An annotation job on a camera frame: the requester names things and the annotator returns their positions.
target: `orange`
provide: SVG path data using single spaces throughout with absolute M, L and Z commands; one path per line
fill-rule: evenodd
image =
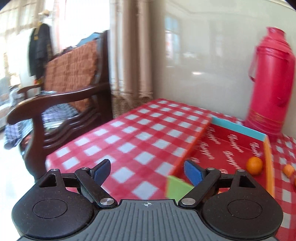
M 294 173 L 295 169 L 294 167 L 292 167 L 290 164 L 287 164 L 284 166 L 283 168 L 283 173 L 290 178 L 292 176 L 292 174 Z
M 263 161 L 256 156 L 251 157 L 246 163 L 247 171 L 252 175 L 259 175 L 263 169 Z

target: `blue gripper pad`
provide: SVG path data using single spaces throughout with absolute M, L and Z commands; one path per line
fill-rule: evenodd
M 189 161 L 184 162 L 184 173 L 189 181 L 193 184 L 193 186 L 199 184 L 205 176 L 204 169 Z
M 95 170 L 92 169 L 93 172 L 91 172 L 91 177 L 99 186 L 104 183 L 111 172 L 111 163 L 108 159 L 103 160 L 100 164 L 96 166 Z

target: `white floor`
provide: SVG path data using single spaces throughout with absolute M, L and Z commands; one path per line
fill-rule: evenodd
M 19 234 L 11 219 L 15 203 L 34 185 L 34 178 L 26 170 L 18 147 L 3 148 L 0 132 L 0 240 L 17 241 Z

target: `red and white tablecloth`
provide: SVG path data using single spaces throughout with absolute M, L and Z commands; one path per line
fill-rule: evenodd
M 47 158 L 47 169 L 74 172 L 111 161 L 103 188 L 116 200 L 164 199 L 166 177 L 211 116 L 241 124 L 221 113 L 174 102 L 153 100 L 69 142 Z M 296 191 L 281 169 L 296 168 L 296 140 L 283 135 L 272 144 L 275 199 L 284 212 L 277 237 L 296 240 Z

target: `gray ribbed plate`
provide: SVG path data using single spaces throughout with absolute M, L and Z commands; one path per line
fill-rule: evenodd
M 173 200 L 123 200 L 98 213 L 78 234 L 64 241 L 226 241 L 210 231 L 193 210 Z M 30 241 L 22 237 L 19 241 Z M 265 241 L 276 241 L 268 238 Z

